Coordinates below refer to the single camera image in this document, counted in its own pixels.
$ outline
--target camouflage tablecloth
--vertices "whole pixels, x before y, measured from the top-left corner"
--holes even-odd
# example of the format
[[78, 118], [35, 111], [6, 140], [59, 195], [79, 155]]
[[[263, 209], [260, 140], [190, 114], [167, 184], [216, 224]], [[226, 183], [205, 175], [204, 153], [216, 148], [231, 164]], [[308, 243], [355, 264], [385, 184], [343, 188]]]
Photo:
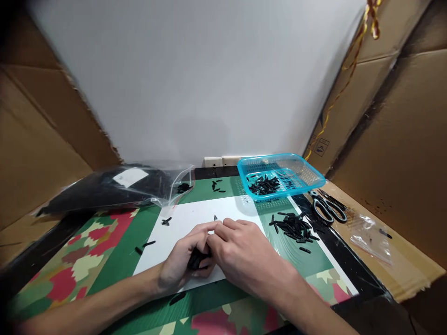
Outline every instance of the camouflage tablecloth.
[[[240, 177], [220, 179], [219, 186], [225, 193], [212, 191], [215, 179], [198, 180], [179, 204], [245, 194]], [[312, 254], [303, 256], [297, 252], [299, 246], [295, 241], [277, 235], [273, 226], [268, 225], [272, 214], [295, 212], [288, 199], [256, 207], [270, 242], [324, 301], [333, 305], [352, 296], [318, 244], [306, 244]], [[97, 213], [20, 291], [14, 300], [15, 311], [29, 318], [131, 276], [140, 257], [135, 246], [146, 242], [159, 212], [159, 207], [151, 206], [124, 213]], [[272, 307], [226, 280], [192, 289], [172, 306], [171, 298], [140, 307], [105, 333], [264, 334], [286, 322]]]

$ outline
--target hand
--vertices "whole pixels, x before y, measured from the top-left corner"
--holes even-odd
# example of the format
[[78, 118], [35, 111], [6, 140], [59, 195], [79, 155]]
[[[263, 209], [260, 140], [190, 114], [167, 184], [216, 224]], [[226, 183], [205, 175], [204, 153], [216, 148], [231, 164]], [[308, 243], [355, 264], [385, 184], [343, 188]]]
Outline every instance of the hand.
[[207, 278], [216, 263], [212, 258], [205, 258], [200, 262], [200, 269], [189, 271], [186, 266], [194, 248], [207, 254], [209, 247], [206, 244], [208, 232], [214, 230], [221, 221], [203, 223], [195, 226], [184, 238], [177, 241], [168, 258], [160, 264], [158, 287], [161, 293], [178, 291], [188, 279], [193, 277]]
[[230, 282], [273, 305], [276, 299], [288, 298], [287, 290], [305, 287], [304, 279], [253, 222], [227, 218], [216, 225], [207, 244]]

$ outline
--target forearm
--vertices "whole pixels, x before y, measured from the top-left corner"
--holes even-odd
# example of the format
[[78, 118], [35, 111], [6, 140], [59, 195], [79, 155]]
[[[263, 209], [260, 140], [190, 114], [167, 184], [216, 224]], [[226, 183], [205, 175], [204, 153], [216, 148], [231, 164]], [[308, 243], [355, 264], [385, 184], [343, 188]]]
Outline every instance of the forearm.
[[157, 265], [105, 290], [46, 311], [22, 324], [25, 334], [96, 335], [133, 309], [157, 298]]
[[358, 335], [298, 273], [269, 302], [306, 335]]

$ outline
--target cardboard box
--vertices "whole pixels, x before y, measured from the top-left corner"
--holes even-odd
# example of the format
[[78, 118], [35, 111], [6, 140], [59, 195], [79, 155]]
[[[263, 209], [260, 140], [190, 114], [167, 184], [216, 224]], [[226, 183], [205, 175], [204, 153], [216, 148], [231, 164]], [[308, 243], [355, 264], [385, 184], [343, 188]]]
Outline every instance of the cardboard box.
[[[327, 174], [444, 268], [446, 87], [447, 2], [435, 0]], [[444, 334], [446, 296], [443, 275], [403, 305], [431, 334]]]
[[386, 227], [386, 232], [392, 237], [388, 239], [393, 262], [392, 266], [372, 257], [351, 242], [349, 226], [352, 218], [349, 218], [346, 224], [338, 222], [333, 224], [333, 228], [337, 233], [385, 285], [397, 302], [414, 297], [419, 291], [429, 288], [432, 282], [445, 275], [445, 269], [406, 241], [399, 234], [399, 231], [386, 225], [379, 217], [368, 211], [362, 204], [337, 187], [337, 185], [327, 182], [322, 189], [351, 208], [355, 213], [368, 216], [378, 224]]
[[120, 159], [30, 18], [0, 59], [0, 266], [59, 221], [28, 214]]
[[8, 42], [0, 67], [59, 135], [93, 170], [120, 164], [109, 138], [27, 14], [20, 16]]
[[[322, 174], [326, 174], [332, 167], [349, 135], [391, 71], [405, 41], [429, 3], [430, 0], [393, 0], [384, 1], [380, 6], [378, 14], [380, 38], [374, 40], [368, 31], [351, 83], [335, 104], [325, 132], [312, 148], [308, 162]], [[322, 111], [323, 116], [347, 82], [348, 77], [349, 70], [340, 71]], [[309, 145], [321, 131], [322, 126], [322, 121], [316, 124]]]

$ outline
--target plastic bag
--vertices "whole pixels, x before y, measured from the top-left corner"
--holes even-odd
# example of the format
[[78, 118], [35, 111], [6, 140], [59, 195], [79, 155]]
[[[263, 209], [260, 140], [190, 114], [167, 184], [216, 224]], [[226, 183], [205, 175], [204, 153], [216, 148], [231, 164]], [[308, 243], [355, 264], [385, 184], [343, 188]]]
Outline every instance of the plastic bag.
[[349, 225], [351, 241], [370, 255], [392, 265], [386, 227], [368, 216], [356, 213]]
[[96, 171], [65, 188], [36, 216], [81, 210], [174, 205], [192, 188], [193, 165], [132, 163]]

